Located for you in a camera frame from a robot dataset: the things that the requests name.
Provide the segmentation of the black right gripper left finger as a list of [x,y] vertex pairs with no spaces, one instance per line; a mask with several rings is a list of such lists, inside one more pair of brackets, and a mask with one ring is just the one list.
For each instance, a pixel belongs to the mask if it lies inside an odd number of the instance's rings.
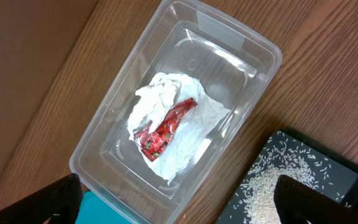
[[74,224],[82,199],[83,189],[78,174],[69,174],[0,210],[0,224]]

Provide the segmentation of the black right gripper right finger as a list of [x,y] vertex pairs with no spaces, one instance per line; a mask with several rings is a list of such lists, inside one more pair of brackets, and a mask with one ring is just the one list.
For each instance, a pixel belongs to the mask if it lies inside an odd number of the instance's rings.
[[273,201],[281,223],[358,223],[358,212],[287,175],[278,177]]

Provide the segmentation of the red foil snack wrapper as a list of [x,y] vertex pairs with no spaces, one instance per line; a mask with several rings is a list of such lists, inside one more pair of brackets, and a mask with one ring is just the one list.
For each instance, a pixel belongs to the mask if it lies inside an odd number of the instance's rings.
[[140,147],[141,153],[150,161],[156,160],[171,143],[177,127],[192,108],[197,106],[193,98],[186,99],[170,109],[164,120],[155,131],[149,133],[152,122],[148,122],[145,128],[134,133],[134,141]]

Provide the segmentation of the large white napkin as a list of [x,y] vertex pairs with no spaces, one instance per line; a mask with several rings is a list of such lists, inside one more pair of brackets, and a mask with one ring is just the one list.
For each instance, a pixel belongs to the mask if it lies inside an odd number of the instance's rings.
[[127,120],[131,141],[134,141],[134,133],[150,121],[149,133],[155,131],[168,111],[178,103],[193,98],[198,104],[184,115],[171,143],[153,162],[136,145],[147,166],[167,182],[188,166],[205,137],[229,112],[222,103],[206,94],[198,79],[185,74],[156,73],[148,85],[135,91],[135,95],[139,101]]

